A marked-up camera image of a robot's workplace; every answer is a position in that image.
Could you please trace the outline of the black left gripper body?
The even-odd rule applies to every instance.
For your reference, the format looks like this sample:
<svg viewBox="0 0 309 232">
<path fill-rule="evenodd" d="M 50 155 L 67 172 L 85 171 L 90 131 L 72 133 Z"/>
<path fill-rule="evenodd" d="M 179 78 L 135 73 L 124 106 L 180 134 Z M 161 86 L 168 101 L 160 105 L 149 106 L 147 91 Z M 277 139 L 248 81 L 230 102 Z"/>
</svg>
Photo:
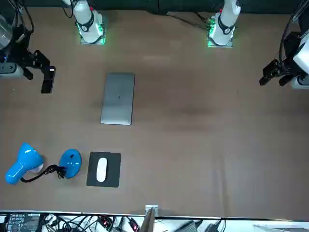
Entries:
<svg viewBox="0 0 309 232">
<path fill-rule="evenodd" d="M 298 75 L 301 72 L 301 69 L 299 66 L 294 62 L 293 57 L 287 57 L 286 59 L 278 62 L 278 70 L 277 70 L 277 76 L 283 76 L 283 75 Z"/>
</svg>

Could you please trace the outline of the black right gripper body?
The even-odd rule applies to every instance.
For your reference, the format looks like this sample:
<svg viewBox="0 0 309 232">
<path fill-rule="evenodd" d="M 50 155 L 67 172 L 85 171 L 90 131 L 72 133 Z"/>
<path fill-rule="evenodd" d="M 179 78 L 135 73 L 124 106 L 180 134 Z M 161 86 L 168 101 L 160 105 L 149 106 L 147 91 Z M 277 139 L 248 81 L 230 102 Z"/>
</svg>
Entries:
<svg viewBox="0 0 309 232">
<path fill-rule="evenodd" d="M 14 49 L 15 62 L 22 68 L 36 68 L 36 56 L 26 47 L 17 47 Z"/>
</svg>

